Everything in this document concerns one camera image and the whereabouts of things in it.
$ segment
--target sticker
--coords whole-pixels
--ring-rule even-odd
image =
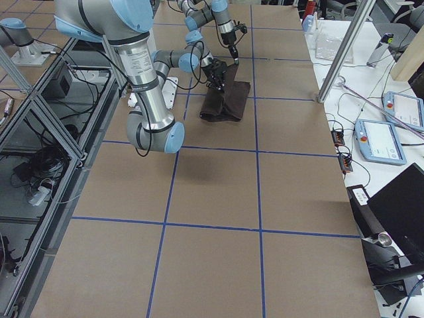
[[[145,72],[153,70],[152,61],[148,50],[131,55],[120,55],[125,71],[130,76],[140,76]]]
[[[353,189],[353,194],[355,195],[355,197],[358,200],[360,205],[367,205],[368,204],[368,197],[366,196],[366,194],[365,194],[365,192],[362,188]]]

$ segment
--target blue tape grid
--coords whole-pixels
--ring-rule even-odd
[[[252,72],[253,72],[253,102],[254,102],[254,134],[256,143],[256,185],[258,188],[258,220],[259,220],[259,253],[260,253],[260,286],[262,296],[262,318],[266,318],[265,302],[265,269],[264,269],[264,236],[262,234],[262,202],[260,196],[260,163],[259,163],[259,136],[258,136],[258,108],[256,104],[256,76],[254,69],[254,37],[253,12],[250,6],[250,31],[252,33]]]
[[[146,220],[134,220],[134,219],[114,219],[109,217],[84,217],[82,215],[76,215],[72,217],[73,220],[84,220],[84,221],[99,221],[99,222],[114,222],[114,223],[132,223],[132,224],[145,224],[145,225],[160,225],[167,227],[187,227],[193,229],[211,229],[211,230],[224,230],[224,231],[240,231],[240,232],[255,232],[259,233],[259,229],[249,229],[248,227],[223,227],[219,225],[202,225],[202,224],[190,224],[190,223],[175,223],[175,222],[159,222],[159,221],[146,221]],[[316,233],[316,232],[302,232],[302,231],[283,231],[283,230],[272,230],[262,229],[263,233],[274,233],[274,234],[285,234],[285,235],[301,235],[307,237],[334,237],[339,239],[360,239],[358,235],[348,234],[335,234],[335,233]]]
[[[252,25],[252,7],[250,7],[250,19]],[[150,314],[152,311],[152,304],[154,300],[154,290],[156,287],[156,281],[158,277],[160,258],[162,254],[162,247],[164,243],[164,237],[166,234],[166,227],[186,227],[186,228],[196,228],[196,229],[215,229],[222,231],[248,231],[258,233],[258,243],[259,243],[259,251],[260,251],[260,281],[261,281],[261,300],[262,300],[262,318],[266,318],[266,293],[265,293],[265,270],[264,270],[264,239],[263,233],[274,233],[277,235],[303,235],[303,236],[313,236],[313,237],[332,237],[332,238],[344,238],[344,239],[359,239],[360,237],[357,235],[342,235],[342,234],[331,234],[331,233],[308,233],[301,231],[281,231],[281,230],[272,230],[272,229],[263,229],[262,224],[262,200],[261,200],[261,188],[260,188],[260,156],[259,154],[281,154],[281,155],[295,155],[295,156],[316,156],[316,157],[328,157],[328,158],[336,158],[335,155],[328,154],[309,154],[309,153],[298,153],[298,152],[278,152],[278,151],[265,151],[259,150],[259,136],[258,136],[258,105],[257,101],[259,99],[274,99],[274,100],[290,100],[290,101],[312,101],[312,99],[299,99],[299,98],[287,98],[287,97],[257,97],[256,96],[256,76],[255,76],[255,60],[263,60],[262,58],[255,58],[254,49],[253,49],[253,25],[250,27],[250,31],[252,32],[252,72],[253,72],[253,97],[249,97],[254,101],[254,129],[255,129],[255,149],[234,149],[234,148],[211,148],[211,147],[202,147],[202,146],[183,146],[185,149],[200,149],[200,150],[218,150],[218,151],[231,151],[231,152],[249,152],[255,153],[256,155],[256,184],[257,184],[257,196],[258,196],[258,228],[249,229],[244,227],[223,227],[223,226],[213,226],[213,225],[197,225],[197,224],[187,224],[187,223],[169,223],[167,222],[168,213],[170,208],[170,200],[172,199],[172,191],[174,188],[176,169],[178,167],[178,156],[176,158],[174,164],[174,171],[172,174],[170,192],[168,196],[168,202],[166,206],[166,212],[164,217],[164,222],[156,222],[156,221],[141,221],[141,220],[128,220],[128,219],[106,219],[106,218],[98,218],[98,217],[74,217],[74,219],[82,219],[82,220],[90,220],[90,221],[109,221],[109,222],[124,222],[124,223],[141,223],[147,225],[158,225],[162,226],[162,234],[160,237],[160,244],[158,247],[158,254],[156,257],[156,265],[154,269],[154,277],[152,282],[152,287],[150,290],[150,297],[148,302],[148,309],[146,312],[146,318],[150,318]],[[309,62],[309,60],[293,60],[293,61],[302,61]],[[189,87],[192,86],[193,78],[190,79]],[[189,107],[189,99],[192,95],[200,95],[204,96],[205,94],[192,93],[191,90],[187,91],[187,93],[179,93],[178,95],[186,96],[185,103],[185,111],[183,119],[185,120],[187,117],[187,111]],[[104,140],[104,143],[116,143],[116,144],[130,144],[127,141],[119,141],[119,140]]]
[[[14,4],[16,4],[18,0],[16,0],[8,9],[10,9]],[[42,3],[40,3],[39,6],[37,6],[32,12],[28,13],[29,18],[32,14],[35,13],[35,11],[41,6]],[[29,28],[29,29],[35,29],[35,30],[43,30],[42,33],[37,37],[40,38],[47,30],[54,30],[54,28],[51,28],[54,21],[52,21],[46,28]],[[156,25],[174,25],[174,26],[185,26],[183,24],[170,24],[170,23],[155,23]],[[179,153],[176,154],[176,159],[174,162],[174,170],[172,173],[172,179],[170,183],[170,190],[168,195],[168,201],[166,205],[166,212],[164,216],[163,222],[157,222],[157,221],[141,221],[141,220],[130,220],[130,219],[108,219],[108,218],[98,218],[98,217],[82,217],[82,216],[75,216],[72,217],[72,219],[79,219],[79,220],[89,220],[89,221],[108,221],[108,222],[122,222],[122,223],[139,223],[139,224],[146,224],[146,225],[159,225],[162,226],[162,232],[160,237],[160,244],[158,247],[158,254],[156,257],[156,264],[154,269],[154,277],[152,281],[152,287],[150,290],[150,297],[148,302],[148,309],[146,312],[146,318],[150,318],[150,312],[152,309],[152,302],[154,298],[154,289],[156,286],[156,279],[158,276],[158,270],[160,265],[160,258],[162,254],[162,247],[164,243],[164,237],[166,234],[166,227],[189,227],[189,228],[199,228],[199,229],[218,229],[218,230],[226,230],[226,231],[250,231],[255,232],[259,234],[259,248],[260,248],[260,275],[261,275],[261,292],[262,292],[262,318],[266,318],[266,295],[265,295],[265,273],[264,273],[264,247],[263,247],[263,233],[275,233],[275,234],[281,234],[281,235],[306,235],[306,236],[315,236],[315,237],[335,237],[335,238],[347,238],[347,239],[359,239],[359,236],[356,235],[340,235],[340,234],[331,234],[331,233],[307,233],[307,232],[299,232],[299,231],[279,231],[279,230],[271,230],[271,229],[263,229],[262,228],[262,207],[261,207],[261,196],[260,196],[260,153],[269,153],[269,154],[285,154],[285,155],[298,155],[298,156],[321,156],[321,157],[330,157],[330,158],[336,158],[335,155],[325,155],[325,154],[306,154],[306,153],[296,153],[296,152],[274,152],[274,151],[263,151],[259,150],[258,148],[258,119],[257,119],[257,104],[256,101],[258,99],[276,99],[276,100],[293,100],[293,101],[313,101],[312,99],[299,99],[299,98],[287,98],[287,97],[257,97],[256,96],[256,83],[255,83],[255,60],[267,60],[267,58],[255,58],[254,56],[254,46],[253,46],[253,30],[283,30],[283,31],[302,31],[301,29],[292,29],[292,28],[260,28],[260,27],[254,27],[253,26],[253,18],[252,18],[252,7],[250,6],[250,30],[252,32],[252,57],[246,58],[252,60],[252,71],[253,71],[253,98],[254,100],[254,126],[255,126],[255,144],[256,149],[255,150],[245,150],[245,149],[230,149],[230,148],[208,148],[208,147],[199,147],[199,146],[183,146],[183,148],[188,149],[204,149],[204,150],[222,150],[222,151],[235,151],[235,152],[254,152],[256,153],[256,183],[257,183],[257,189],[258,189],[258,228],[257,229],[249,229],[249,228],[243,228],[243,227],[220,227],[220,226],[213,226],[213,225],[195,225],[195,224],[185,224],[185,223],[168,223],[168,213],[170,208],[170,202],[172,199],[172,192],[174,188],[174,181],[176,176],[176,170],[178,167],[178,158]],[[309,60],[300,60],[300,59],[284,59],[284,58],[275,58],[275,60],[284,60],[284,61],[294,61],[294,62],[309,62]],[[186,119],[187,110],[188,110],[188,104],[189,104],[189,98],[190,95],[205,95],[205,94],[194,94],[191,93],[191,91],[188,91],[188,93],[181,93],[180,95],[187,95],[186,103],[185,103],[185,111],[184,111],[184,120]],[[129,142],[122,142],[118,140],[104,140],[104,142],[109,143],[117,143],[117,144],[129,144]]]

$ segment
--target black monitor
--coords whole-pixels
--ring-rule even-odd
[[[368,200],[412,264],[424,262],[424,171],[412,164]]]

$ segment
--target blue joint cap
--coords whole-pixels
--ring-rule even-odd
[[[227,10],[228,3],[227,0],[212,0],[211,7],[213,12],[222,12]]]
[[[178,66],[186,73],[191,73],[198,65],[199,58],[191,53],[184,53],[178,60]]]
[[[197,30],[197,23],[195,21],[195,19],[193,19],[192,17],[186,17],[184,19],[185,25],[187,26],[187,28],[189,29],[189,31],[194,31]]]
[[[139,33],[153,27],[153,10],[149,0],[110,0],[118,17]]]
[[[179,121],[172,126],[171,131],[166,137],[165,142],[165,153],[175,154],[181,149],[184,142],[184,135],[186,134],[184,125]]]
[[[0,25],[5,28],[26,28],[27,26],[18,18],[6,18],[0,21]]]
[[[156,55],[158,55],[158,52],[159,52],[159,51],[153,51],[153,52],[151,53],[150,57],[152,58],[152,61],[153,61],[153,62],[154,62],[154,59],[155,59]]]
[[[61,18],[58,18],[56,15],[54,16],[56,19],[56,28],[59,32],[71,37],[77,38],[79,40],[89,41],[89,42],[101,42],[103,38],[99,35],[96,35],[90,31],[84,30],[79,26],[73,25]]]
[[[185,36],[185,43],[187,44],[193,43],[193,42],[201,40],[202,38],[203,38],[203,35],[201,35],[200,31],[194,30],[187,33],[187,35]]]

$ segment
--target dark towel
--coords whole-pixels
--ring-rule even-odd
[[[243,118],[250,84],[234,80],[237,68],[234,64],[228,67],[224,93],[209,88],[199,114],[200,118],[209,122],[240,121]]]

